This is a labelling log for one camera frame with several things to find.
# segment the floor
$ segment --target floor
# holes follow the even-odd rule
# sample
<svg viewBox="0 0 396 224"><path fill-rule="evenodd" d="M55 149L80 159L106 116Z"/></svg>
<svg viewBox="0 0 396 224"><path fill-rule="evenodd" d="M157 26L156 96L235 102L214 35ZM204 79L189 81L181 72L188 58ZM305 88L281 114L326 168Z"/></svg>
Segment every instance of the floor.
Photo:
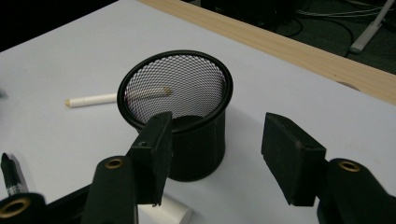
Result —
<svg viewBox="0 0 396 224"><path fill-rule="evenodd" d="M1 0L0 52L117 0Z"/></svg>
<svg viewBox="0 0 396 224"><path fill-rule="evenodd" d="M191 3L200 6L200 0ZM396 75L396 4L361 53L348 50L384 3L385 0L304 0L292 20L264 29ZM227 15L222 8L217 7L216 11Z"/></svg>

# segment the black marker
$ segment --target black marker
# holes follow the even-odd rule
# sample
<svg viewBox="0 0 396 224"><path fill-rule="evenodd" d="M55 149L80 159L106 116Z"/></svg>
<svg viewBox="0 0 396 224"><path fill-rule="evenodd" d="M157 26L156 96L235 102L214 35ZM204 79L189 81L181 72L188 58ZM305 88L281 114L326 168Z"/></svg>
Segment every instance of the black marker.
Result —
<svg viewBox="0 0 396 224"><path fill-rule="evenodd" d="M3 171L4 181L6 182L8 196L23 193L23 186L15 162L6 153L3 153L1 157L1 169Z"/></svg>

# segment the screw hole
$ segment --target screw hole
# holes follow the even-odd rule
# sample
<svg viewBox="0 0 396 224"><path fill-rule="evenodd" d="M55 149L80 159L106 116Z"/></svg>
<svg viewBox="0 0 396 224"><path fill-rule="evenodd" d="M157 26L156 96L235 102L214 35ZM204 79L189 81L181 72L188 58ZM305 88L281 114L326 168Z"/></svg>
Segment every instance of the screw hole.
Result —
<svg viewBox="0 0 396 224"><path fill-rule="evenodd" d="M123 165L123 161L121 159L114 159L106 162L107 169L117 169Z"/></svg>
<svg viewBox="0 0 396 224"><path fill-rule="evenodd" d="M0 208L0 218L15 217L30 205L30 199L20 198Z"/></svg>
<svg viewBox="0 0 396 224"><path fill-rule="evenodd" d="M361 170L359 165L351 161L340 161L338 165L349 172L359 172Z"/></svg>

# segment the white cable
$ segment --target white cable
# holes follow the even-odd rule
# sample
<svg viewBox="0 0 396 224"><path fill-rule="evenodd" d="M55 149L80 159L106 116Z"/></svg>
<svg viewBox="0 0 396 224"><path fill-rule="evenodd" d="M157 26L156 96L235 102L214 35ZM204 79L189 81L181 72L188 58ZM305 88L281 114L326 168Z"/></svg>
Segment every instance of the white cable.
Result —
<svg viewBox="0 0 396 224"><path fill-rule="evenodd" d="M373 7L373 4L368 4L368 3L363 3L358 1L354 1L354 0L345 0L346 2L353 4L353 5L358 5L358 6L362 6L362 7Z"/></svg>
<svg viewBox="0 0 396 224"><path fill-rule="evenodd" d="M358 15L333 15L333 14L315 14L315 13L305 13L302 11L296 11L299 14L305 15L305 16L311 16L311 17L329 17L329 18L355 18L355 17L367 17L367 16L374 16L377 15L378 12L376 13L368 13L368 14L358 14Z"/></svg>
<svg viewBox="0 0 396 224"><path fill-rule="evenodd" d="M315 12L306 12L302 10L297 10L298 13L305 14L305 15L320 15L320 16L336 16L336 15L347 15L347 14L358 14L358 13L363 13L363 12L370 12L370 11L375 11L375 10L380 10L382 7L376 7L372 9L367 9L367 10L361 10L361 11L350 11L350 12L336 12L336 13L315 13Z"/></svg>

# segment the cup rim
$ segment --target cup rim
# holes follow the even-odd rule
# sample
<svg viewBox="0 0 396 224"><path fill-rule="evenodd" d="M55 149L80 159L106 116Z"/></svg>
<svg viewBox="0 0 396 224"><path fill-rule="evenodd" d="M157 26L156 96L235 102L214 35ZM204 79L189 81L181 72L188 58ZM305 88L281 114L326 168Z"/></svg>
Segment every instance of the cup rim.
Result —
<svg viewBox="0 0 396 224"><path fill-rule="evenodd" d="M133 114L131 113L128 105L124 101L124 93L125 89L128 86L131 78L134 76L134 74L139 71L141 68L144 66L148 65L149 63L155 62L161 58L169 57L169 56L176 56L176 55L190 55L190 56L197 56L201 58L205 58L215 64L223 73L224 75L224 93L223 97L221 99L221 102L219 105L214 109L210 114L208 114L206 117L203 119L197 120L195 122L192 122L191 125L188 126L183 126L182 128L173 128L172 133L187 133L189 131L193 131L199 128L202 128L206 126L207 124L211 123L213 120L215 120L227 107L228 103L230 103L232 95L233 95L233 79L231 77L230 71L227 69L227 67L218 59L202 53L201 51L196 51L196 50L189 50L189 49L178 49L178 50L170 50L166 51L163 53L159 53L156 55L153 55L146 60L142 61L141 63L137 64L134 68L131 69L127 73L127 75L124 77L122 80L119 90L117 93L117 105L119 108L119 111L123 118L132 126L134 126L137 130L142 130L145 126L145 123L137 120L134 118Z"/></svg>

